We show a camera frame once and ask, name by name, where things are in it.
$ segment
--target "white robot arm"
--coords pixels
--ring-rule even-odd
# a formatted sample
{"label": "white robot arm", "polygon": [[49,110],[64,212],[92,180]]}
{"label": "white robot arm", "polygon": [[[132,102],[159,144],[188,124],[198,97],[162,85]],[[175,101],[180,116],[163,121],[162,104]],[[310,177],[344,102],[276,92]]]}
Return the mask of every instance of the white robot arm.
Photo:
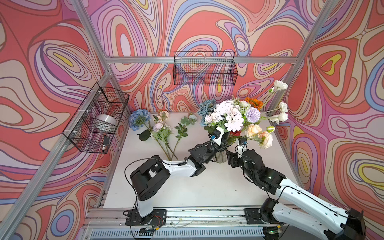
{"label": "white robot arm", "polygon": [[[217,152],[226,151],[228,133],[217,128],[209,135],[210,141],[188,150],[191,155],[183,161],[161,160],[153,156],[131,174],[132,185],[137,193],[137,211],[143,223],[152,219],[152,196],[170,176],[194,177],[205,170]],[[257,216],[264,223],[283,222],[309,232],[324,240],[363,240],[366,229],[362,213],[329,204],[300,188],[283,174],[264,166],[255,150],[247,150],[247,139],[238,140],[236,153],[227,151],[228,164],[240,167],[249,181],[276,196],[267,198]],[[278,202],[283,198],[306,213],[289,208]]]}

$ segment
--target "black wire basket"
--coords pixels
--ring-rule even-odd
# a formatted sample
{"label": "black wire basket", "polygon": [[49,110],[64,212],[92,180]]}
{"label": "black wire basket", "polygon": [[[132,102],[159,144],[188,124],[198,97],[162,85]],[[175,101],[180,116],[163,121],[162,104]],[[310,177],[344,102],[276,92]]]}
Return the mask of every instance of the black wire basket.
{"label": "black wire basket", "polygon": [[128,100],[121,90],[99,86],[75,127],[63,134],[81,152],[107,153]]}
{"label": "black wire basket", "polygon": [[238,75],[234,56],[233,51],[176,51],[174,84],[234,86]]}

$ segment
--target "bouquet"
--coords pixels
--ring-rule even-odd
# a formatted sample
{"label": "bouquet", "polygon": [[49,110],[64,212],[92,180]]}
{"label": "bouquet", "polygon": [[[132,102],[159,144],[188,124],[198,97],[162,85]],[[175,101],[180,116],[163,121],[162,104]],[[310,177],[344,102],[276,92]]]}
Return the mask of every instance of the bouquet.
{"label": "bouquet", "polygon": [[[281,91],[287,88],[287,84],[276,80],[274,87],[269,90]],[[262,117],[260,109],[264,103],[258,99],[245,98],[241,101],[239,98],[232,98],[227,101],[216,104],[214,100],[207,100],[200,104],[199,115],[202,116],[201,125],[208,132],[212,132],[215,128],[221,127],[225,133],[229,133],[227,146],[232,145],[236,139],[246,137],[247,139],[259,142],[260,148],[269,148],[272,146],[272,132],[275,127],[269,126],[266,130],[262,130],[259,126],[261,120],[269,119],[272,122],[286,121],[288,119],[288,106],[284,102],[279,104],[279,108],[271,110],[280,110],[279,115],[271,117]]]}

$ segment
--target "black mounting plate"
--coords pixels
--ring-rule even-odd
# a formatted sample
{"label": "black mounting plate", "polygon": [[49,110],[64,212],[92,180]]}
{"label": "black mounting plate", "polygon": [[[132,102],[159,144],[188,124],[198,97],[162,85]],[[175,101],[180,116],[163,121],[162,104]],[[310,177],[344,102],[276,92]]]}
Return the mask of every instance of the black mounting plate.
{"label": "black mounting plate", "polygon": [[247,224],[266,224],[261,219],[261,214],[259,213],[259,209],[244,209],[244,215],[247,216]]}
{"label": "black mounting plate", "polygon": [[154,209],[148,216],[142,218],[137,209],[132,209],[127,212],[126,226],[143,226],[149,223],[151,226],[165,225],[167,218],[166,209]]}

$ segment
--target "white hydrangea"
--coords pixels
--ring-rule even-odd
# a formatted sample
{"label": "white hydrangea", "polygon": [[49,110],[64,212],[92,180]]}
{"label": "white hydrangea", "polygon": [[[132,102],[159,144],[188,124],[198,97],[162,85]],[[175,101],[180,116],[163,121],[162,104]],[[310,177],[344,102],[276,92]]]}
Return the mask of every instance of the white hydrangea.
{"label": "white hydrangea", "polygon": [[228,121],[224,124],[228,131],[239,131],[243,126],[244,119],[239,110],[232,108],[227,112],[225,119]]}

